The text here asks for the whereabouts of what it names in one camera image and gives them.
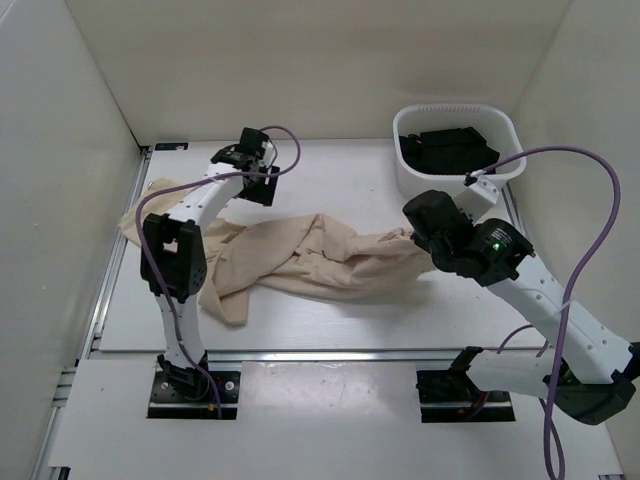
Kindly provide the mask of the beige trousers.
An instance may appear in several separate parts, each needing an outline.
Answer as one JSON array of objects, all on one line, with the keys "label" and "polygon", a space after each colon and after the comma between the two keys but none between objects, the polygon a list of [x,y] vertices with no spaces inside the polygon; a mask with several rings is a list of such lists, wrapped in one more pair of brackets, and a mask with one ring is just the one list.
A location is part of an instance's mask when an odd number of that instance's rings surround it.
[{"label": "beige trousers", "polygon": [[250,226],[218,218],[203,234],[208,278],[198,303],[237,327],[248,320],[255,285],[339,301],[387,293],[435,268],[411,234],[398,228],[363,235],[320,213]]}]

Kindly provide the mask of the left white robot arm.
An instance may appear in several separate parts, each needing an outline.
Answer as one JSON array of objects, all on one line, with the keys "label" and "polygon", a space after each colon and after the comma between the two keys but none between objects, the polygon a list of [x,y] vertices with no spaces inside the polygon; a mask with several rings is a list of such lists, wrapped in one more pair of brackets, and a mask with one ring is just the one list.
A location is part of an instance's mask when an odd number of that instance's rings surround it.
[{"label": "left white robot arm", "polygon": [[140,201],[135,228],[141,242],[140,275],[160,308],[166,349],[158,357],[166,381],[189,402],[220,403],[201,340],[197,295],[207,278],[203,231],[235,199],[273,202],[280,168],[265,129],[245,128],[219,150],[202,179],[166,187]]}]

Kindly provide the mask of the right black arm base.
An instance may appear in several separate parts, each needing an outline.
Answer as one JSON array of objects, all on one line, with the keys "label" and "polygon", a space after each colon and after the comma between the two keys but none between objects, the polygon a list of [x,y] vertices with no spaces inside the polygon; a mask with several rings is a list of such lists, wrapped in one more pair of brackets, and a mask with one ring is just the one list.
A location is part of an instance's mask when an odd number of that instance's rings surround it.
[{"label": "right black arm base", "polygon": [[508,392],[480,392],[461,374],[448,370],[418,370],[416,375],[423,424],[515,421]]}]

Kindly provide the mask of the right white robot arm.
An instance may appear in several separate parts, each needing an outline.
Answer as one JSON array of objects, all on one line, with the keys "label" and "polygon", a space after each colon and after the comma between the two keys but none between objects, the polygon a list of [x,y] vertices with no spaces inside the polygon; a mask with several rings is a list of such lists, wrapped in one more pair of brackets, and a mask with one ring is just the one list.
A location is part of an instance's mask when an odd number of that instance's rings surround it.
[{"label": "right white robot arm", "polygon": [[553,403],[569,417],[598,425],[636,393],[638,346],[617,336],[576,301],[510,223],[476,223],[445,192],[429,190],[405,204],[414,243],[442,272],[472,279],[499,297],[561,353]]}]

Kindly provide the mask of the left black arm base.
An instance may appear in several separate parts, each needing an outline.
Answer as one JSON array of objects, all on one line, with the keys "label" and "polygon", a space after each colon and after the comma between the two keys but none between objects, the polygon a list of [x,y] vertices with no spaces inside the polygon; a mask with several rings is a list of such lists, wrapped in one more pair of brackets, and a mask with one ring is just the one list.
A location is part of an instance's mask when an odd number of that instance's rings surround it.
[{"label": "left black arm base", "polygon": [[212,389],[206,378],[196,376],[194,385],[172,379],[169,374],[155,368],[150,390],[147,417],[150,419],[224,420],[237,418],[241,387],[239,370],[223,369],[210,372],[217,386],[220,407],[212,400]]}]

